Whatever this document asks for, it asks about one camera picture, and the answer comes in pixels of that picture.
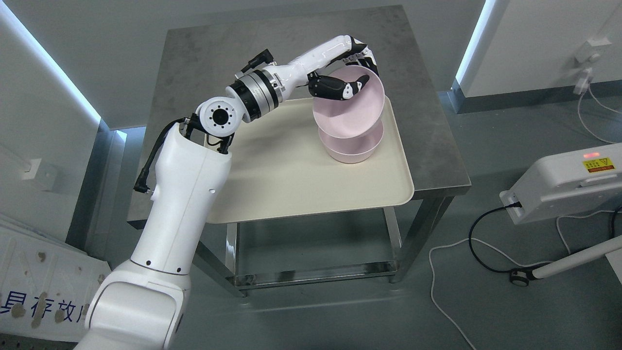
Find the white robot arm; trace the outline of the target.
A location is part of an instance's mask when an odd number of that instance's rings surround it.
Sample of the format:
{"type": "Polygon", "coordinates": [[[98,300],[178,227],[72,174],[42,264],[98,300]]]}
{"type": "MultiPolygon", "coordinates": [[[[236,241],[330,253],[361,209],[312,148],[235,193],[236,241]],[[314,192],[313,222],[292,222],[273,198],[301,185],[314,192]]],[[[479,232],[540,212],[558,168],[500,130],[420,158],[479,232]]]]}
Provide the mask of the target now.
{"type": "Polygon", "coordinates": [[[185,314],[193,256],[205,221],[231,168],[228,148],[242,122],[286,101],[309,73],[329,65],[312,49],[283,65],[265,50],[226,87],[226,97],[202,102],[188,118],[162,130],[134,189],[148,191],[155,164],[153,206],[130,259],[98,288],[84,318],[78,350],[166,350],[185,314]]]}

